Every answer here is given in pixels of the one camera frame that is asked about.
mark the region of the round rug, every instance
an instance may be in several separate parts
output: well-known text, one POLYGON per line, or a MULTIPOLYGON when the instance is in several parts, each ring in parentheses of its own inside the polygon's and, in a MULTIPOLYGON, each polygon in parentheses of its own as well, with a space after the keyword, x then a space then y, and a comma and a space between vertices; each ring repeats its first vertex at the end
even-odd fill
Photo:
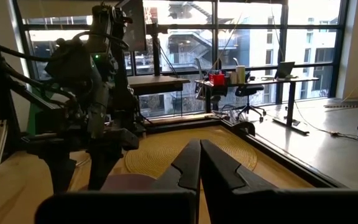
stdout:
POLYGON ((142 139, 138 150, 127 152, 125 165, 129 172, 158 178, 173 162, 190 139, 208 139, 253 170, 257 163, 254 147, 222 127, 208 127, 153 134, 142 139))

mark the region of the window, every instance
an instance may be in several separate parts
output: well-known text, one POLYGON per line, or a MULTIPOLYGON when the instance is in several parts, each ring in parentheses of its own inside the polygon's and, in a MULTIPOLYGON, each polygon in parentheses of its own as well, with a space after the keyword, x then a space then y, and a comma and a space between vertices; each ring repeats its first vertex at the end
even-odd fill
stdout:
POLYGON ((273 43, 273 34, 267 34, 266 44, 272 44, 272 43, 273 43))
POLYGON ((273 25, 273 17, 267 18, 267 25, 273 25))
MULTIPOLYGON (((171 72, 171 65, 176 72, 197 71, 195 58, 199 59, 202 69, 212 67, 212 32, 210 30, 169 29, 168 34, 159 34, 158 39, 161 45, 161 72, 171 72)), ((230 44, 227 49, 233 48, 235 39, 232 38, 230 44)), ((153 41, 150 35, 146 35, 146 46, 147 51, 135 52, 137 73, 154 72, 153 41)))
POLYGON ((308 96, 308 82, 302 82, 301 84, 301 99, 306 99, 308 96))
POLYGON ((270 103, 270 85, 265 85, 264 103, 270 103))
POLYGON ((74 25, 74 24, 92 24, 92 16, 68 16, 68 17, 49 17, 26 19, 26 24, 47 24, 47 25, 74 25))
MULTIPOLYGON (((63 38, 69 40, 77 33, 86 30, 30 30, 29 36, 32 45, 33 55, 36 57, 50 57, 57 49, 56 40, 63 38)), ((88 36, 80 37, 84 42, 88 40, 88 36)), ((47 62, 35 62, 38 72, 38 79, 48 80, 50 75, 45 71, 47 62)))
POLYGON ((313 82, 312 91, 318 92, 318 97, 325 97, 328 95, 329 86, 331 84, 332 66, 316 67, 313 76, 319 78, 318 81, 313 82))
MULTIPOLYGON (((235 30, 232 38, 229 40, 232 30, 219 30, 219 55, 221 55, 223 69, 235 68, 236 63, 233 58, 238 59, 240 65, 247 67, 259 67, 266 65, 266 58, 260 54, 265 52, 266 49, 277 49, 278 44, 272 42, 272 45, 266 47, 264 44, 266 40, 266 29, 238 29, 235 30)), ((275 31, 273 30, 272 38, 275 39, 275 31)), ((278 55, 272 55, 269 65, 277 64, 278 55)))
POLYGON ((212 3, 202 1, 143 1, 146 23, 211 24, 212 3))
POLYGON ((306 29, 288 30, 285 60, 295 62, 295 64, 298 65, 304 63, 332 62, 334 58, 336 34, 336 32, 322 34, 317 30, 313 30, 313 32, 309 33, 306 29), (304 37, 305 34, 311 39, 311 42, 303 41, 302 37, 304 37))
POLYGON ((313 33, 306 34, 306 43, 311 44, 311 40, 313 38, 313 33))
MULTIPOLYGON (((252 71, 252 76, 274 75, 275 71, 266 70, 266 68, 276 65, 278 59, 281 58, 279 57, 280 40, 277 40, 277 37, 280 38, 282 30, 286 34, 286 43, 283 44, 284 49, 282 49, 285 53, 285 60, 294 61, 297 64, 297 68, 294 68, 291 74, 321 78, 316 83, 297 85, 296 96, 299 98, 327 96, 331 77, 333 77, 333 66, 337 68, 339 65, 321 66, 316 63, 333 61, 337 50, 334 46, 338 45, 336 43, 337 31, 345 27, 342 24, 332 27, 328 25, 339 24, 338 18, 345 16, 339 10, 341 1, 344 0, 287 1, 288 7, 283 8, 281 4, 269 4, 269 1, 245 3, 245 1, 229 0, 143 0, 145 23, 158 23, 168 28, 167 34, 158 35, 162 48, 159 50, 160 71, 173 75, 172 65, 179 76, 189 78, 191 83, 184 84, 181 94, 171 92, 142 96, 142 113, 145 116, 160 116, 178 114, 181 110, 189 113, 204 109, 204 102, 197 100, 194 94, 194 81, 199 78, 195 58, 199 59, 203 70, 209 70, 214 63, 213 56, 220 55, 223 69, 234 69, 236 63, 233 58, 236 58, 241 65, 260 67, 252 71), (288 16, 287 24, 281 24, 282 12, 285 12, 286 17, 288 16), (269 25, 270 27, 260 29, 260 26, 239 26, 233 30, 236 23, 269 25)), ((57 38, 70 39, 82 29, 88 29, 88 24, 92 21, 92 16, 86 14, 62 16, 64 15, 62 13, 64 12, 59 12, 61 17, 51 17, 53 16, 51 14, 46 15, 46 18, 24 16, 24 29, 30 34, 29 46, 34 55, 50 57, 57 47, 55 45, 57 38), (49 30, 41 30, 44 29, 45 24, 52 26, 48 27, 49 30)), ((84 42, 87 38, 87 36, 82 37, 84 42)), ((146 43, 147 50, 134 52, 134 58, 131 58, 129 52, 124 53, 128 75, 131 75, 134 65, 136 65, 136 75, 153 74, 154 58, 151 36, 146 35, 146 43)), ((49 78, 44 71, 46 63, 34 62, 34 65, 41 79, 49 78)), ((228 89, 227 96, 222 97, 221 106, 225 104, 244 106, 247 103, 246 98, 235 96, 235 90, 235 88, 228 89)), ((253 105, 271 103, 276 99, 275 94, 278 93, 276 90, 275 85, 265 86, 264 91, 250 97, 250 103, 253 105)), ((284 87, 282 94, 283 100, 288 98, 287 87, 284 87)))
POLYGON ((308 18, 308 25, 314 24, 314 18, 308 18))
MULTIPOLYGON (((309 63, 310 62, 310 49, 305 49, 305 57, 303 59, 304 63, 309 63)), ((309 68, 303 68, 303 73, 308 73, 309 72, 309 68)))
POLYGON ((340 7, 341 0, 288 0, 288 24, 306 25, 312 18, 324 18, 337 24, 340 7))
POLYGON ((266 64, 271 65, 273 64, 273 50, 266 50, 266 64))
MULTIPOLYGON (((304 76, 304 68, 294 68, 291 72, 292 75, 304 76)), ((322 70, 316 70, 316 67, 308 68, 308 77, 317 77, 318 81, 302 82, 296 84, 295 99, 310 99, 316 97, 327 97, 331 85, 331 78, 333 75, 332 66, 324 66, 322 70)), ((290 85, 284 83, 283 87, 283 101, 288 101, 288 92, 290 85)))
MULTIPOLYGON (((328 25, 329 21, 320 21, 320 25, 328 25)), ((327 29, 320 29, 319 32, 328 32, 327 29)))
POLYGON ((219 2, 218 21, 220 24, 235 24, 237 21, 240 24, 266 24, 271 21, 271 24, 279 25, 281 8, 281 4, 219 2))
POLYGON ((332 62, 334 60, 334 48, 316 49, 316 63, 332 62))
POLYGON ((310 62, 310 49, 305 49, 305 57, 303 59, 304 63, 309 63, 310 62))

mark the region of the table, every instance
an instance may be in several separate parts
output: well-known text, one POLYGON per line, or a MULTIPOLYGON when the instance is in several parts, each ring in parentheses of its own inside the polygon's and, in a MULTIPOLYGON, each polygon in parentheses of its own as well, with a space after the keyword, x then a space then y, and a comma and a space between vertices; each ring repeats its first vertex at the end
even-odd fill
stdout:
MULTIPOLYGON (((297 125, 293 124, 293 106, 295 102, 295 89, 297 82, 308 82, 308 81, 317 81, 319 78, 315 77, 300 77, 300 78, 291 78, 291 79, 279 79, 279 80, 262 80, 262 79, 255 79, 254 81, 249 81, 248 83, 236 83, 236 84, 228 84, 227 87, 239 87, 239 86, 251 86, 251 85, 272 85, 272 84, 279 84, 279 83, 289 83, 290 84, 290 92, 288 96, 288 111, 287 111, 287 118, 280 119, 274 118, 273 120, 279 124, 285 125, 286 127, 291 128, 294 131, 298 131, 304 135, 309 134, 309 131, 301 129, 297 125)), ((206 88, 206 112, 211 112, 211 90, 214 86, 209 81, 203 80, 196 80, 196 83, 203 85, 206 88)))
POLYGON ((183 84, 189 82, 190 80, 186 78, 176 78, 163 75, 141 75, 128 77, 128 84, 134 89, 134 95, 137 96, 182 91, 183 84))

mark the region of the wooden floor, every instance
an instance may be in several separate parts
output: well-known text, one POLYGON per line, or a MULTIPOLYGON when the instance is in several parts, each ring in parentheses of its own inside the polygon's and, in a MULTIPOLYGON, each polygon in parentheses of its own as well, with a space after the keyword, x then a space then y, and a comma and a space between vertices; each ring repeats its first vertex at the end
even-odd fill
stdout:
MULTIPOLYGON (((290 172, 265 154, 257 151, 258 163, 254 172, 280 188, 310 188, 309 183, 290 172)), ((78 190, 88 183, 89 155, 75 152, 78 161, 70 190, 78 190)), ((111 175, 128 173, 121 159, 111 175)), ((0 223, 33 223, 37 206, 52 195, 52 183, 47 165, 38 157, 17 152, 0 165, 0 223)), ((200 201, 200 223, 209 223, 204 194, 200 201)))

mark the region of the office chair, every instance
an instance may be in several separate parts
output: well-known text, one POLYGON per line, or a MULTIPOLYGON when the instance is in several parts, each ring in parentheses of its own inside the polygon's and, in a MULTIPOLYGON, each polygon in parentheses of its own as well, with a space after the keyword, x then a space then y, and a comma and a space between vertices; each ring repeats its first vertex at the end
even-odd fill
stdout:
MULTIPOLYGON (((233 58, 234 61, 236 62, 236 65, 239 64, 238 60, 236 58, 233 58)), ((240 111, 240 113, 238 113, 237 115, 237 120, 240 118, 240 115, 243 112, 246 112, 247 114, 249 114, 249 111, 255 111, 257 114, 259 114, 259 121, 262 122, 264 120, 264 116, 266 115, 266 111, 263 108, 260 108, 258 106, 251 106, 249 104, 249 96, 250 95, 254 95, 256 94, 258 91, 260 90, 264 90, 264 86, 263 85, 251 85, 251 86, 239 86, 236 89, 236 92, 234 93, 236 96, 238 97, 247 97, 247 105, 240 111)))

